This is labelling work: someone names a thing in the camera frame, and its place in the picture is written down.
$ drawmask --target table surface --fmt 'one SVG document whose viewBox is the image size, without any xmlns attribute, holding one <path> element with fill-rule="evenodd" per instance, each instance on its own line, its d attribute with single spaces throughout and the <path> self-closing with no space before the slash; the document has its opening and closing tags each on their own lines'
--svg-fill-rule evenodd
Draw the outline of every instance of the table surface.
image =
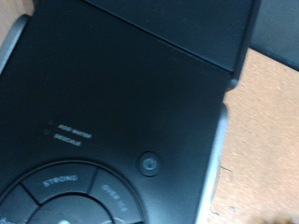
<svg viewBox="0 0 299 224">
<path fill-rule="evenodd" d="M 0 44 L 32 0 L 0 1 Z M 299 223 L 299 73 L 249 49 L 225 103 L 230 125 L 210 224 Z"/>
</svg>

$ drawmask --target black lid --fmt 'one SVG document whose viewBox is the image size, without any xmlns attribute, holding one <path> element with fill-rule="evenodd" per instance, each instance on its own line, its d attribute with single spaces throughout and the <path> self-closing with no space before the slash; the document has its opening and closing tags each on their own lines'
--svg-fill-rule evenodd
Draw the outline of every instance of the black lid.
<svg viewBox="0 0 299 224">
<path fill-rule="evenodd" d="M 259 5 L 253 0 L 87 2 L 230 72 L 248 47 L 244 41 Z"/>
</svg>

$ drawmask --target power button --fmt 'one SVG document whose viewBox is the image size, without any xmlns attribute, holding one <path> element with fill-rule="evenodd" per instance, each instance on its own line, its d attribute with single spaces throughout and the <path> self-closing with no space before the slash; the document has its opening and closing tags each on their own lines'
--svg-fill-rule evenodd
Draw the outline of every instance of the power button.
<svg viewBox="0 0 299 224">
<path fill-rule="evenodd" d="M 142 175 L 155 176 L 162 170 L 161 159 L 153 152 L 146 152 L 139 159 L 139 169 Z"/>
</svg>

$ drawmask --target coffee machine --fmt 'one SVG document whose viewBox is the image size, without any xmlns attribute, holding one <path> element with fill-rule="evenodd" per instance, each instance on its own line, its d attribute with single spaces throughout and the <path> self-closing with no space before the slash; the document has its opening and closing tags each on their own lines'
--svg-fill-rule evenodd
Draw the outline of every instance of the coffee machine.
<svg viewBox="0 0 299 224">
<path fill-rule="evenodd" d="M 0 52 L 0 223 L 205 223 L 259 1 L 43 0 Z"/>
</svg>

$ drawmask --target metallic edge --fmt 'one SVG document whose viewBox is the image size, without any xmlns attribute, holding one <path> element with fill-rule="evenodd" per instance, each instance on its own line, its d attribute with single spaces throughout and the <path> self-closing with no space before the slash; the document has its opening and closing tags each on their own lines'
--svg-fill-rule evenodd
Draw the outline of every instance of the metallic edge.
<svg viewBox="0 0 299 224">
<path fill-rule="evenodd" d="M 0 48 L 0 76 L 29 19 L 30 16 L 22 15 L 13 23 L 12 27 L 10 28 L 7 37 Z"/>
<path fill-rule="evenodd" d="M 219 174 L 222 149 L 224 145 L 226 130 L 228 125 L 228 112 L 225 105 L 222 105 L 221 116 L 218 122 L 217 131 L 214 138 L 212 151 L 206 170 L 206 179 L 202 191 L 201 201 L 195 224 L 203 224 L 207 222 L 208 211 L 213 201 L 216 190 L 216 182 Z"/>
</svg>

